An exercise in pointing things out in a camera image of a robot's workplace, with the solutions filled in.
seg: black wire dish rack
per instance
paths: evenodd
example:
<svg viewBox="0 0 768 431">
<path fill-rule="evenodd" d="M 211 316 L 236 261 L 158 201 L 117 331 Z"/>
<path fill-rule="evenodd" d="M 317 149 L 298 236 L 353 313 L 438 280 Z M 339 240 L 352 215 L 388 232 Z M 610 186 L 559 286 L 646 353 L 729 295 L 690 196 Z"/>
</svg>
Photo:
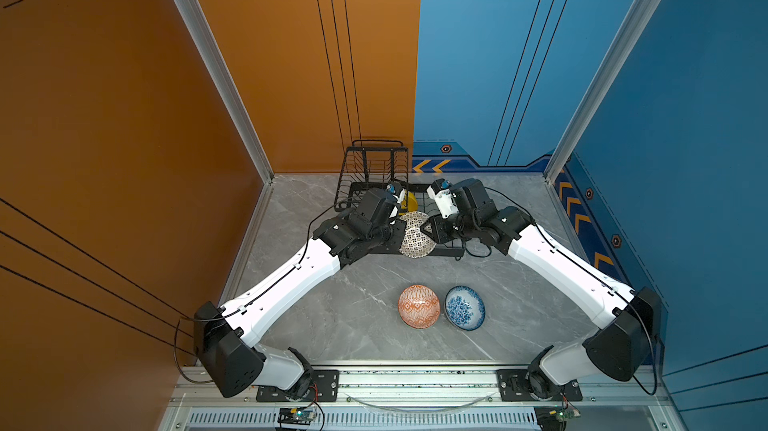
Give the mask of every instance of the black wire dish rack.
<svg viewBox="0 0 768 431">
<path fill-rule="evenodd" d="M 400 214 L 413 210 L 415 200 L 419 211 L 428 216 L 440 212 L 435 201 L 427 195 L 429 184 L 410 183 L 408 176 L 410 171 L 410 156 L 408 148 L 400 140 L 389 139 L 355 139 L 352 146 L 346 148 L 344 161 L 339 173 L 339 185 L 336 187 L 334 209 L 337 213 L 357 206 L 362 196 L 375 187 L 384 189 L 391 182 L 398 182 L 407 191 L 403 208 Z M 397 250 L 389 250 L 384 247 L 374 248 L 372 253 L 391 254 Z M 460 240 L 454 240 L 445 244 L 438 244 L 429 253 L 429 256 L 448 256 L 460 259 L 464 256 L 464 247 Z"/>
</svg>

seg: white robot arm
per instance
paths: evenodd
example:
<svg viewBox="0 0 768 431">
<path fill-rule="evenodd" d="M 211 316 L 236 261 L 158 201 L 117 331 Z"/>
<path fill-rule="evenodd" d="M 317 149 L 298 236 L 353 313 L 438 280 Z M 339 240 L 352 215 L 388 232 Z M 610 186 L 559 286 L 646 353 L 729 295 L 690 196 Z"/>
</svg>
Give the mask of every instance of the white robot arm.
<svg viewBox="0 0 768 431">
<path fill-rule="evenodd" d="M 554 240 L 517 207 L 497 210 L 479 180 L 451 186 L 437 180 L 428 191 L 441 213 L 422 232 L 436 243 L 477 237 L 534 271 L 576 303 L 597 327 L 587 338 L 548 347 L 528 369 L 533 395 L 546 399 L 573 379 L 595 373 L 629 380 L 645 360 L 659 327 L 660 301 L 648 289 L 636 293 L 601 273 Z M 297 253 L 237 298 L 196 313 L 195 353 L 225 397 L 250 384 L 273 386 L 304 397 L 311 386 L 309 363 L 295 349 L 259 344 L 276 319 L 316 284 L 373 247 L 399 248 L 405 230 L 395 219 L 400 186 L 369 190 L 360 206 L 323 222 Z"/>
</svg>

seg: wall panel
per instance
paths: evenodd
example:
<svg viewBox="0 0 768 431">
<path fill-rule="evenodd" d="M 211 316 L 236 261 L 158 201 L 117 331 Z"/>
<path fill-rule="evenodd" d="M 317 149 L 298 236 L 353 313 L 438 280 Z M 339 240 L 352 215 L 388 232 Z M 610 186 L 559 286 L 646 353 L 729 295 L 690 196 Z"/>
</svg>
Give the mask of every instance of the wall panel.
<svg viewBox="0 0 768 431">
<path fill-rule="evenodd" d="M 0 4 L 0 198 L 180 311 L 216 301 L 261 182 L 173 1 Z M 4 203 L 0 231 L 175 325 L 177 312 Z M 0 265 L 173 339 L 3 235 Z M 4 429 L 157 426 L 178 378 L 169 344 L 9 271 L 0 281 L 13 317 Z"/>
<path fill-rule="evenodd" d="M 275 172 L 338 172 L 361 136 L 411 145 L 418 3 L 200 0 Z"/>
</svg>

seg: bowl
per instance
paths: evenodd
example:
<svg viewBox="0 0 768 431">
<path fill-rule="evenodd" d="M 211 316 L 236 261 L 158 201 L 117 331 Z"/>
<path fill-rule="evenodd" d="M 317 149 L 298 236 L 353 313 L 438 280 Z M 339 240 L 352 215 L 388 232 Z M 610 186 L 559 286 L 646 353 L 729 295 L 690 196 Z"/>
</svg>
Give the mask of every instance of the bowl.
<svg viewBox="0 0 768 431">
<path fill-rule="evenodd" d="M 423 330 L 434 324 L 440 317 L 440 300 L 437 299 L 437 294 L 427 286 L 416 284 L 407 287 L 400 294 L 397 310 L 407 325 Z"/>
<path fill-rule="evenodd" d="M 476 330 L 485 321 L 485 303 L 471 287 L 456 286 L 446 294 L 446 316 L 459 329 Z"/>
</svg>

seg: aluminum frame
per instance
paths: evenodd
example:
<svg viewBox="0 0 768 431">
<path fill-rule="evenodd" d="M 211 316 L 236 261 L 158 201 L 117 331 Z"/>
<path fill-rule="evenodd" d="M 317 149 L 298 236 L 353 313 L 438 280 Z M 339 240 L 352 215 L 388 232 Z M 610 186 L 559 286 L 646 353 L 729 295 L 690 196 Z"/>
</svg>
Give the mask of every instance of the aluminum frame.
<svg viewBox="0 0 768 431">
<path fill-rule="evenodd" d="M 261 180 L 264 185 L 270 184 L 274 172 L 266 158 L 259 137 L 256 135 L 254 124 L 251 122 L 232 74 L 226 66 L 224 56 L 216 43 L 216 37 L 208 25 L 203 8 L 197 0 L 174 0 L 174 2 L 197 46 L 197 51 L 200 52 L 211 79 L 216 84 L 216 89 L 219 91 L 221 100 L 224 102 L 238 134 L 240 134 L 240 139 L 243 140 L 248 155 L 254 162 L 259 176 L 261 176 Z"/>
<path fill-rule="evenodd" d="M 525 369 L 526 365 L 491 361 L 331 361 L 314 365 L 316 369 L 339 369 L 339 399 L 323 403 L 329 411 L 370 409 L 368 405 L 408 409 L 458 407 L 478 400 L 471 409 L 478 413 L 517 412 L 531 407 L 559 406 L 559 401 L 506 403 L 496 384 L 496 369 Z M 186 367 L 192 378 L 206 378 L 205 368 Z M 642 366 L 639 380 L 653 385 L 653 370 Z M 672 399 L 663 385 L 656 396 L 649 397 L 634 382 L 622 383 L 603 375 L 580 381 L 584 400 L 580 409 L 590 407 L 648 407 L 659 431 L 686 431 Z M 195 409 L 217 408 L 243 413 L 274 409 L 274 403 L 258 403 L 258 388 L 251 387 L 233 398 L 223 398 L 213 384 L 190 384 L 179 378 L 159 429 L 184 429 Z M 477 426 L 466 426 L 466 429 Z"/>
<path fill-rule="evenodd" d="M 568 123 L 568 127 L 560 138 L 558 147 L 555 148 L 552 158 L 544 169 L 544 178 L 549 184 L 557 179 L 560 170 L 565 166 L 568 157 L 576 148 L 581 135 L 589 126 L 594 113 L 600 107 L 600 103 L 603 102 L 603 98 L 614 83 L 621 67 L 624 66 L 624 62 L 627 61 L 627 57 L 629 57 L 660 2 L 661 0 L 634 0 L 632 2 L 613 42 L 610 43 L 608 52 L 605 53 L 603 61 L 600 62 L 598 71 L 594 74 L 592 82 L 590 82 L 573 118 L 571 118 L 571 122 Z"/>
</svg>

